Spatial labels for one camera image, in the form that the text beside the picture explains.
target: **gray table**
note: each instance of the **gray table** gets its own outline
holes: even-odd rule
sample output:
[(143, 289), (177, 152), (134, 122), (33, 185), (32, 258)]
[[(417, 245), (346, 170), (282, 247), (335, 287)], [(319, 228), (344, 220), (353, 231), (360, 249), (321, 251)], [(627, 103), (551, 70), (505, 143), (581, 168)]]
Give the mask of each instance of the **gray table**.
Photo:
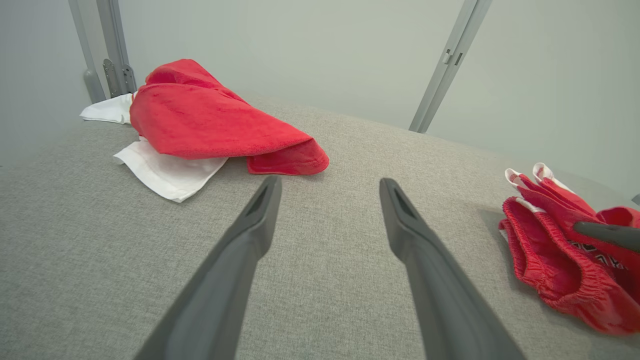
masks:
[[(497, 230), (517, 161), (428, 135), (269, 99), (254, 106), (314, 136), (331, 159), (284, 177), (273, 245), (255, 274), (239, 359), (422, 359), (403, 265), (391, 253), (378, 181), (393, 177), (529, 359), (639, 359), (551, 310), (513, 275)], [(129, 126), (86, 122), (1, 177), (0, 358), (128, 359), (264, 176), (231, 159), (182, 204), (111, 156)], [(633, 204), (554, 169), (596, 209)]]

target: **metal frame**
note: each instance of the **metal frame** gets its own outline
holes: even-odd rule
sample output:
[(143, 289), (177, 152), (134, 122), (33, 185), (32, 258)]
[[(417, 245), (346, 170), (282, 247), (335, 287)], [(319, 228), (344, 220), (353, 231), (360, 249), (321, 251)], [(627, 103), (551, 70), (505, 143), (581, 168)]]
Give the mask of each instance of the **metal frame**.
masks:
[(118, 0), (96, 0), (96, 4), (100, 14), (100, 23), (102, 24), (109, 60), (111, 60), (115, 69), (115, 85), (118, 86), (116, 96), (133, 93), (138, 87), (133, 76), (133, 70), (128, 65), (129, 56), (122, 29)]
[(425, 133), (471, 46), (492, 0), (465, 0), (409, 130)]
[(84, 61), (86, 62), (87, 70), (83, 74), (84, 83), (87, 91), (89, 91), (89, 98), (92, 103), (106, 100), (106, 96), (102, 91), (102, 84), (93, 62), (93, 56), (91, 49), (89, 48), (89, 40), (86, 36), (86, 30), (84, 28), (84, 22), (80, 14), (80, 7), (77, 0), (69, 0), (69, 8), (71, 9), (71, 15), (74, 18), (76, 24), (76, 32), (78, 34), (78, 40), (80, 40), (80, 46), (84, 55)]

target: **red cloth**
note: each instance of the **red cloth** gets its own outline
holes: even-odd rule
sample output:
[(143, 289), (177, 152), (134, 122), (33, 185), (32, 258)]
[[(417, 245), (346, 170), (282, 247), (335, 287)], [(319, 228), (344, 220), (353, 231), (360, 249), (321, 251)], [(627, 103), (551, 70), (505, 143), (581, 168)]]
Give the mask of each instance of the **red cloth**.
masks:
[(311, 175), (329, 165), (311, 136), (252, 107), (193, 60), (151, 72), (129, 112), (131, 125), (161, 154), (246, 156), (252, 174)]
[(546, 304), (598, 331), (640, 332), (640, 254), (573, 230), (580, 221), (640, 227), (640, 212), (596, 213), (552, 174), (539, 178), (535, 169), (538, 183), (510, 169), (507, 176), (523, 197), (504, 202), (507, 218), (499, 224), (516, 276)]

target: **white trim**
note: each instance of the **white trim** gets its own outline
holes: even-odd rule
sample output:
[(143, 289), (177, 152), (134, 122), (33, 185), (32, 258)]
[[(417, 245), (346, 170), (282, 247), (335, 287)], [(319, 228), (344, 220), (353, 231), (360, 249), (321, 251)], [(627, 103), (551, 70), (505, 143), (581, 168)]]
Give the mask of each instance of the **white trim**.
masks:
[(554, 173), (544, 163), (537, 163), (533, 166), (533, 177), (536, 178), (536, 182), (538, 184), (540, 184), (544, 179), (549, 179), (566, 191), (574, 193), (573, 191), (571, 191), (571, 189), (569, 189), (569, 187), (561, 183), (560, 180), (556, 179), (554, 177)]
[(524, 206), (525, 208), (527, 208), (529, 211), (531, 211), (532, 213), (546, 213), (546, 211), (544, 209), (541, 209), (537, 206), (534, 206), (533, 204), (531, 204), (529, 201), (526, 201), (525, 199), (521, 198), (521, 197), (517, 197), (516, 201)]
[(509, 184), (513, 186), (514, 189), (518, 190), (518, 186), (520, 186), (529, 190), (529, 187), (524, 185), (524, 183), (520, 179), (520, 175), (522, 174), (517, 172), (516, 170), (513, 170), (512, 168), (508, 168), (504, 171), (504, 177), (507, 179)]

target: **metal bracket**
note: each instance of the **metal bracket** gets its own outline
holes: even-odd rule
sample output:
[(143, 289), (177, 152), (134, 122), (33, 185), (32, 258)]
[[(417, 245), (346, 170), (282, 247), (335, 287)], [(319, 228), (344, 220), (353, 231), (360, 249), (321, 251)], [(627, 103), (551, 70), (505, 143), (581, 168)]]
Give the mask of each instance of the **metal bracket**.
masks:
[(109, 85), (109, 94), (111, 98), (122, 95), (120, 86), (118, 86), (118, 78), (116, 78), (115, 65), (109, 59), (104, 59), (102, 63), (104, 69), (104, 75), (107, 77), (107, 85)]
[(122, 74), (124, 75), (124, 85), (129, 93), (136, 92), (136, 79), (133, 77), (133, 69), (128, 65), (122, 65)]
[(109, 59), (104, 59), (102, 63), (104, 75), (107, 77), (107, 85), (109, 85), (109, 94), (112, 98), (127, 93), (136, 92), (136, 80), (133, 78), (133, 69), (125, 64), (122, 69), (122, 77), (124, 78), (124, 89), (120, 88), (118, 78), (116, 76), (116, 65)]

